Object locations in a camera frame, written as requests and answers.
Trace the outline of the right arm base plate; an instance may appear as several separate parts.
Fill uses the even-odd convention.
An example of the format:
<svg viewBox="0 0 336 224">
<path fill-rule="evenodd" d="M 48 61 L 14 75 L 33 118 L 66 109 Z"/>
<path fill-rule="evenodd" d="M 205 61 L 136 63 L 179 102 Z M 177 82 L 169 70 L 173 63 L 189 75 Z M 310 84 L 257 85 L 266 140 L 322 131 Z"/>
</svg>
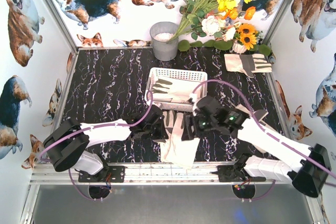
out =
<svg viewBox="0 0 336 224">
<path fill-rule="evenodd" d="M 234 165 L 218 165 L 217 171 L 211 172 L 217 175 L 219 182 L 265 182 L 264 177 L 251 177 L 246 171 L 236 168 Z"/>
</svg>

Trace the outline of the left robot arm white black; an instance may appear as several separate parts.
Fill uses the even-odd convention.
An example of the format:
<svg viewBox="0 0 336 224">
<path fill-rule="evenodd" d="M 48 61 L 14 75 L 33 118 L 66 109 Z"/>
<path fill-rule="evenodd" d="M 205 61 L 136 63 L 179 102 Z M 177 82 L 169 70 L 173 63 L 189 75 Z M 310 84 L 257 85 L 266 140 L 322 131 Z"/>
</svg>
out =
<svg viewBox="0 0 336 224">
<path fill-rule="evenodd" d="M 73 168 L 91 176 L 105 176 L 109 166 L 99 155 L 86 151 L 87 148 L 127 139 L 164 143 L 168 138 L 163 112 L 152 105 L 144 113 L 106 123 L 79 123 L 69 118 L 44 140 L 40 155 L 47 154 L 57 172 Z"/>
</svg>

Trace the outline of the white plastic storage basket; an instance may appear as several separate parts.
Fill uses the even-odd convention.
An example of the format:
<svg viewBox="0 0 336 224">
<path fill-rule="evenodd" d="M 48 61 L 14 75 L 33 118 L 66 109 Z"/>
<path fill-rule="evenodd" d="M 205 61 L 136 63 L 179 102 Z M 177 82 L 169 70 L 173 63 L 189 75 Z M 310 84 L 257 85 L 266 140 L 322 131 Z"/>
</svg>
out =
<svg viewBox="0 0 336 224">
<path fill-rule="evenodd" d="M 157 105 L 162 110 L 192 112 L 193 105 L 188 101 L 190 94 L 198 99 L 207 95 L 208 79 L 206 72 L 153 67 L 145 89 L 145 101 Z"/>
</svg>

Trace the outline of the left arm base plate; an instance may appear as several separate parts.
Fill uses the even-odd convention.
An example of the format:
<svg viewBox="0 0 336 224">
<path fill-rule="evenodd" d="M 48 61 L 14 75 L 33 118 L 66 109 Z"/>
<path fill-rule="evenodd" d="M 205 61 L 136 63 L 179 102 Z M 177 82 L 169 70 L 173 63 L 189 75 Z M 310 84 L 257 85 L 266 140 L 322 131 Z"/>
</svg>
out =
<svg viewBox="0 0 336 224">
<path fill-rule="evenodd" d="M 125 177 L 125 166 L 107 166 L 95 175 L 80 171 L 78 182 L 80 183 L 123 183 Z"/>
</svg>

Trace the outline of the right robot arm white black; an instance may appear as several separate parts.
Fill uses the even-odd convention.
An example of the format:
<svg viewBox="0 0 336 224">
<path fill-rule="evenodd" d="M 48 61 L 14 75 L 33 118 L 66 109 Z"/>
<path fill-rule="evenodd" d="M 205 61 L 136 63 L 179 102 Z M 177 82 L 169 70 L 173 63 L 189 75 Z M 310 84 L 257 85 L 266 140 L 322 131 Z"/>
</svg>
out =
<svg viewBox="0 0 336 224">
<path fill-rule="evenodd" d="M 297 191 L 308 197 L 319 197 L 331 175 L 331 164 L 325 147 L 320 144 L 311 147 L 292 141 L 260 125 L 254 115 L 237 108 L 226 109 L 210 96 L 199 99 L 191 93 L 188 102 L 193 108 L 183 120 L 184 141 L 203 137 L 210 131 L 218 131 L 274 156 L 274 159 L 267 159 L 242 154 L 235 164 L 217 171 L 225 181 L 272 179 L 292 184 Z"/>
</svg>

